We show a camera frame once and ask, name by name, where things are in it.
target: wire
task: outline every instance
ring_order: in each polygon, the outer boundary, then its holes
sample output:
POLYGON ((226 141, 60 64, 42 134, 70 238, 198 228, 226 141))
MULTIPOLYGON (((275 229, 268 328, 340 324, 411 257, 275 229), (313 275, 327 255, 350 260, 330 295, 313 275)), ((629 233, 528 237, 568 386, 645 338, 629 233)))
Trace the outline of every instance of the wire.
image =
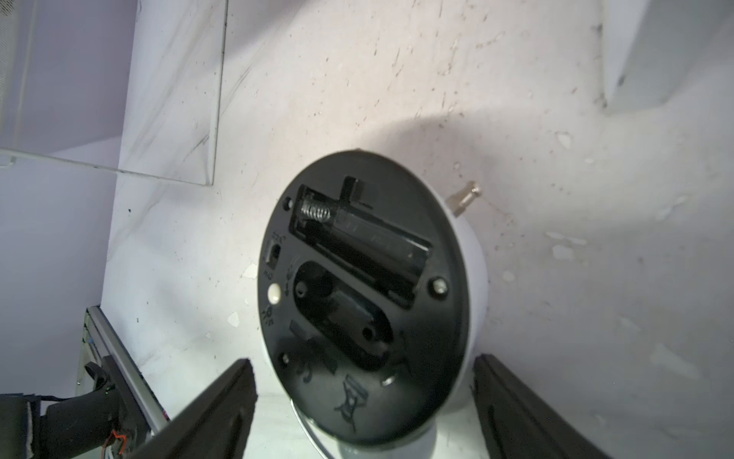
POLYGON ((112 432, 109 433, 109 437, 102 443, 102 459, 104 459, 104 452, 107 449, 107 444, 112 440, 112 432))
POLYGON ((127 446, 127 444, 128 444, 128 436, 127 435, 124 435, 122 433, 117 433, 116 430, 113 430, 112 431, 112 435, 114 435, 116 439, 123 441, 123 447, 120 448, 120 452, 118 453, 121 456, 125 452, 125 446, 127 446))
POLYGON ((107 447, 111 445, 109 441, 112 440, 112 437, 115 437, 115 439, 117 440, 123 441, 123 447, 120 448, 120 451, 118 452, 118 454, 122 456, 123 453, 125 452, 125 447, 128 445, 128 436, 123 433, 117 433, 115 429, 112 429, 112 432, 109 434, 109 437, 107 437, 107 439, 102 444, 102 459, 104 459, 104 453, 107 450, 107 447))
POLYGON ((17 156, 18 158, 26 158, 26 159, 45 159, 46 161, 60 162, 62 164, 71 165, 71 166, 91 167, 92 169, 104 170, 106 172, 112 172, 112 173, 125 175, 125 176, 133 176, 133 177, 140 177, 140 178, 154 178, 156 180, 167 182, 170 184, 189 184, 189 185, 198 185, 200 187, 210 187, 211 186, 211 184, 208 182, 206 184, 198 184, 193 181, 178 180, 177 178, 168 178, 168 177, 161 177, 161 176, 152 176, 151 174, 144 174, 142 172, 133 172, 132 170, 116 169, 110 166, 95 165, 95 164, 91 164, 89 162, 83 162, 83 161, 74 161, 73 159, 57 158, 55 156, 42 155, 42 154, 37 154, 37 153, 28 153, 27 151, 14 150, 12 148, 0 148, 0 155, 11 156, 11 160, 14 156, 17 156))

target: black plastic cover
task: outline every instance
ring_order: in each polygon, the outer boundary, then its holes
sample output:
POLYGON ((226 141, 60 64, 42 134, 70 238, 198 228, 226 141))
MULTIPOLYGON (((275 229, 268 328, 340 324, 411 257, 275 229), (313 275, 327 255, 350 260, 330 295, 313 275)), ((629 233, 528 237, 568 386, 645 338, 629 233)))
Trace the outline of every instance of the black plastic cover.
POLYGON ((40 397, 0 394, 0 458, 26 459, 38 455, 39 419, 40 397))
POLYGON ((446 401, 467 345, 468 286, 448 216, 411 172, 365 151, 308 166, 273 211, 259 266, 269 357, 324 432, 386 444, 446 401))
POLYGON ((70 399, 41 397, 58 401, 40 419, 43 459, 75 458, 104 444, 113 429, 127 437, 127 452, 145 442, 150 428, 113 357, 103 357, 102 367, 89 363, 85 368, 95 380, 93 392, 70 399))
POLYGON ((608 459, 494 355, 474 361, 476 412, 492 459, 608 459))
POLYGON ((252 365, 241 358, 130 459, 239 459, 257 399, 252 365))

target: white wall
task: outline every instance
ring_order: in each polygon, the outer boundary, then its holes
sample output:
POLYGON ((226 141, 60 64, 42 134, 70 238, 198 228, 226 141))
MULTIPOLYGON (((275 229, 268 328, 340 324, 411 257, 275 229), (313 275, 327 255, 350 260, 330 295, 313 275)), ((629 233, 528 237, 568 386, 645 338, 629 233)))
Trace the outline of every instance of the white wall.
MULTIPOLYGON (((116 165, 115 137, 56 156, 116 165)), ((0 170, 0 393, 71 397, 100 303, 116 176, 19 159, 0 170)))
POLYGON ((605 0, 607 111, 667 101, 732 11, 730 0, 605 0))

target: white button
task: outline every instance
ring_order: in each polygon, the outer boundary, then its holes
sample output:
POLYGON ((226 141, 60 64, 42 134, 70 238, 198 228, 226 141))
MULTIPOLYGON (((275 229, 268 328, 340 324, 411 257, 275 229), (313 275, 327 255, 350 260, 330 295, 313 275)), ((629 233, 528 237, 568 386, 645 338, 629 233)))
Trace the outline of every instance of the white button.
POLYGON ((277 283, 271 283, 270 287, 268 287, 268 301, 272 305, 277 305, 280 303, 280 285, 277 283))

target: orange wire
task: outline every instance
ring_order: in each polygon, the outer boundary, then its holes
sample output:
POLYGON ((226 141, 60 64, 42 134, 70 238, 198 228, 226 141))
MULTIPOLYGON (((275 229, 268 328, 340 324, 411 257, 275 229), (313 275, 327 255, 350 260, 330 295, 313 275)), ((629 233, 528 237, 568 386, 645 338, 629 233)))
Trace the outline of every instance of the orange wire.
POLYGON ((123 441, 123 447, 120 448, 120 453, 119 454, 120 455, 123 455, 123 453, 125 452, 125 446, 127 446, 127 444, 128 444, 128 436, 127 435, 124 435, 122 433, 117 433, 116 430, 113 430, 112 431, 112 435, 114 435, 115 438, 117 438, 118 440, 122 439, 122 441, 123 441))

